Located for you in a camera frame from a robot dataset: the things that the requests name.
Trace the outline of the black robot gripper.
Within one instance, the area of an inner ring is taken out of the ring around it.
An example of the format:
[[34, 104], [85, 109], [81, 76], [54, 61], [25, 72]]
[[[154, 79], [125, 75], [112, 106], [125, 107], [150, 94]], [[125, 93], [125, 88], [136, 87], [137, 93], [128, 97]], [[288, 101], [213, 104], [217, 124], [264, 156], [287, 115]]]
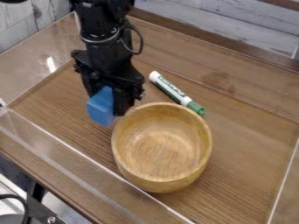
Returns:
[[134, 27], [121, 27], [109, 38], [81, 35], [86, 49], [70, 52], [88, 96], [92, 97], [104, 86], [112, 87], [114, 116], [126, 113], [145, 91], [145, 78], [132, 65], [133, 56], [142, 51], [144, 40], [140, 39], [134, 52], [130, 31], [138, 33]]

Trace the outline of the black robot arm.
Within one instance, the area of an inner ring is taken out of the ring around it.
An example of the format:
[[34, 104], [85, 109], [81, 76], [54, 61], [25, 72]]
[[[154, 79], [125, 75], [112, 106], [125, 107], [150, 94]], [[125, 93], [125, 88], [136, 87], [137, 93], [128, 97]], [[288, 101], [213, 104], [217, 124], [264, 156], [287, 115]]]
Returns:
[[134, 0], [70, 0], [78, 18], [78, 37], [85, 48], [70, 52], [74, 71], [88, 95], [112, 88], [112, 114], [122, 116], [142, 98], [145, 78], [132, 64], [142, 52], [133, 48], [140, 33], [126, 19]]

